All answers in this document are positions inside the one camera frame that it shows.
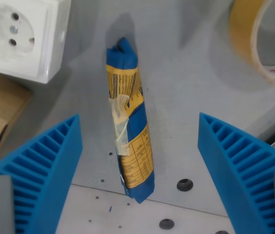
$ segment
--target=socket hole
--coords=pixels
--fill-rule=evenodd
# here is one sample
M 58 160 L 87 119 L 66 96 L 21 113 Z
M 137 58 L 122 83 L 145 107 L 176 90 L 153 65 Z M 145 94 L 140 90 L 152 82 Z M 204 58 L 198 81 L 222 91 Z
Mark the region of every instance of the socket hole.
M 11 46 L 16 46 L 16 45 L 17 45 L 17 43 L 16 43 L 16 41 L 15 41 L 14 39 L 10 39 L 10 40 L 9 40 L 9 44 L 10 44 Z
M 12 19 L 13 20 L 19 20 L 20 16 L 17 13 L 12 13 Z

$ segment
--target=white wall plate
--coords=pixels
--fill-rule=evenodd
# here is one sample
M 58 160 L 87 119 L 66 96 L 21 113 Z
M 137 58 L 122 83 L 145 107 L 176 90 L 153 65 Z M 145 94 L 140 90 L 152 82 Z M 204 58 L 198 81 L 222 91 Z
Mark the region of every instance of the white wall plate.
M 60 69 L 71 0 L 0 0 L 0 73 L 47 83 Z

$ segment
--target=screw hole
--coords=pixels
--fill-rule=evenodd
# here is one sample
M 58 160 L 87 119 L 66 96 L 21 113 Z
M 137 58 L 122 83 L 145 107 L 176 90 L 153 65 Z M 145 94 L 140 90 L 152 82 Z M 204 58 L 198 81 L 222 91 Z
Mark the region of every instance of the screw hole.
M 16 46 L 16 45 L 17 45 L 17 43 L 16 43 L 16 41 L 15 41 L 14 39 L 10 39 L 10 40 L 9 40 L 9 43 L 10 43 L 10 45 L 12 45 L 12 46 Z
M 20 16 L 17 13 L 12 13 L 12 19 L 19 20 Z
M 190 179 L 182 179 L 177 183 L 177 189 L 182 192 L 190 191 L 193 188 L 193 182 Z
M 159 227 L 164 230 L 172 229 L 174 226 L 174 221 L 169 218 L 165 218 L 159 222 Z

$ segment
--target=table surface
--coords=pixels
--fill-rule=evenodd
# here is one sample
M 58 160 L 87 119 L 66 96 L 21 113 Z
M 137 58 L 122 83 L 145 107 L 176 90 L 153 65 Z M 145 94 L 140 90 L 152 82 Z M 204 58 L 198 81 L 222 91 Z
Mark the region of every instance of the table surface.
M 166 234 L 159 227 L 165 218 L 175 223 L 170 234 L 235 234 L 227 217 L 154 201 L 138 204 L 124 195 L 76 185 L 70 187 L 56 234 Z
M 84 150 L 73 183 L 124 193 L 105 61 L 106 48 L 126 36 L 139 57 L 154 154 L 149 199 L 226 215 L 197 149 L 199 112 L 260 138 L 275 131 L 275 87 L 230 47 L 231 3 L 73 0 L 62 69 L 47 85 L 19 80 L 34 98 L 1 153 L 79 113 Z M 193 181 L 191 191 L 177 190 L 183 178 Z

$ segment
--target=black bolt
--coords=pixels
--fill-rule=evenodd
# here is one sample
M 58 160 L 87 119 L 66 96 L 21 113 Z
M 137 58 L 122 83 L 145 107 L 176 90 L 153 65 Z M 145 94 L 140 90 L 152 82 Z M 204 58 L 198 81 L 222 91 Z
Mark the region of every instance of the black bolt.
M 172 229 L 175 226 L 174 221 L 169 218 L 165 218 L 159 222 L 159 227 L 164 230 Z
M 182 179 L 177 183 L 177 189 L 182 192 L 190 191 L 193 188 L 193 182 L 190 179 Z

